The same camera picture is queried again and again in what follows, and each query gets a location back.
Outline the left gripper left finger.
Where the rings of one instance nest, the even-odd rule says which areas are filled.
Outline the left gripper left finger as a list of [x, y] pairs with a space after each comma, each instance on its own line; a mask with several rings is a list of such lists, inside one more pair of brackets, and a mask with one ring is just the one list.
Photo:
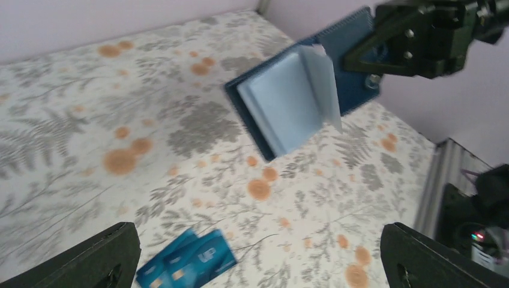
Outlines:
[[131, 287], [141, 254], [132, 222], [119, 222], [1, 287]]

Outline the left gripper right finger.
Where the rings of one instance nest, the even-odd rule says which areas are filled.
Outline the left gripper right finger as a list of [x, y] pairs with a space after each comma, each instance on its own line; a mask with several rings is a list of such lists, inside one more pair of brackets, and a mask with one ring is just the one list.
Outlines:
[[384, 226], [380, 253], [390, 288], [508, 287], [507, 277], [461, 256], [403, 223]]

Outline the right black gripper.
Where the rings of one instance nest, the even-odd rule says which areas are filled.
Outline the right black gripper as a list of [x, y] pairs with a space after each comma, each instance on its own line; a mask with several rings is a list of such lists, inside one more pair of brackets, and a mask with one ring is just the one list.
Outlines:
[[472, 42], [494, 45], [508, 27], [508, 1], [388, 1], [375, 28], [350, 24], [345, 71], [428, 79], [462, 70]]

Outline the blue card holder wallet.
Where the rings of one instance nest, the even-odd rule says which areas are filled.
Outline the blue card holder wallet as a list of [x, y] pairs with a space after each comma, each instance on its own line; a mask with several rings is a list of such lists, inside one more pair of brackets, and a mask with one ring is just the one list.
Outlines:
[[264, 159], [291, 153], [324, 124], [341, 130], [342, 116], [379, 95], [379, 75], [342, 67], [372, 31], [371, 10], [362, 7], [224, 85]]

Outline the blue credit card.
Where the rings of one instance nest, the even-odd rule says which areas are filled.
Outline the blue credit card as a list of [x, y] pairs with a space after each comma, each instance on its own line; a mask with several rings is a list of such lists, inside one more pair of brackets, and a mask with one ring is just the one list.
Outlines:
[[237, 264], [218, 229], [177, 249], [163, 259], [162, 287], [202, 287]]
[[138, 285], [143, 288], [170, 287], [169, 274], [166, 272], [163, 259], [177, 249], [197, 239], [198, 236], [191, 228], [180, 234], [169, 245], [137, 270], [136, 282]]

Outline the floral patterned table mat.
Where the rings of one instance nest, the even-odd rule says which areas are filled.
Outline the floral patterned table mat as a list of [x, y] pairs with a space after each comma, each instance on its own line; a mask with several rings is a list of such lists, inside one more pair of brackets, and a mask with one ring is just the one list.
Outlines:
[[242, 11], [3, 65], [1, 280], [129, 221], [141, 263], [220, 229], [212, 287], [387, 287], [434, 146], [371, 101], [266, 162], [222, 86], [290, 44]]

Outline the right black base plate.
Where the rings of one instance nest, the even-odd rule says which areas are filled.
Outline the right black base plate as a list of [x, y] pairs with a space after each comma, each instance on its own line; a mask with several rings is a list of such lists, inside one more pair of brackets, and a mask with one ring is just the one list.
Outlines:
[[475, 188], [444, 187], [435, 239], [473, 262], [508, 276], [508, 165], [485, 172], [461, 169]]

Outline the aluminium rail frame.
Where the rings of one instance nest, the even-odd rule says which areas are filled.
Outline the aluminium rail frame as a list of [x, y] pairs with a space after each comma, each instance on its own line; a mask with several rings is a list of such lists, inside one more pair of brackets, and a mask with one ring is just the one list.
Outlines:
[[438, 231], [445, 186], [453, 184], [460, 190], [461, 196], [474, 195], [477, 193], [473, 185], [475, 176], [464, 175], [462, 170], [480, 173], [491, 168], [451, 138], [437, 144], [418, 205], [414, 229], [433, 239]]

